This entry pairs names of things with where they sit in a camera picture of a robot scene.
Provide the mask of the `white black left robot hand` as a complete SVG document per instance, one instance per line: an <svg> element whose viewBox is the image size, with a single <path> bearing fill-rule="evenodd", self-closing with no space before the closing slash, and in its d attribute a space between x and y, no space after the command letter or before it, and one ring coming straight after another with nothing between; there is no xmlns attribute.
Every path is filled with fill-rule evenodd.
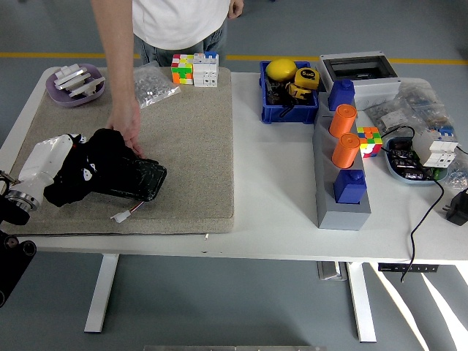
<svg viewBox="0 0 468 351"><path fill-rule="evenodd" d="M53 184L72 147L86 141L82 134L65 134L37 143L19 173L20 183L14 186L15 190L40 205L45 188Z"/></svg>

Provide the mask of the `person's right hand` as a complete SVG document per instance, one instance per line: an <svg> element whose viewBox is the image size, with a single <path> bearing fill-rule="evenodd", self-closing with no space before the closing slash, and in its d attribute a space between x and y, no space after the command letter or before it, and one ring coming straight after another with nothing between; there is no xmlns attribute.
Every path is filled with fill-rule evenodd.
<svg viewBox="0 0 468 351"><path fill-rule="evenodd" d="M136 99L113 102L106 127L121 133L125 145L132 149L138 157L144 157L139 144L140 106Z"/></svg>

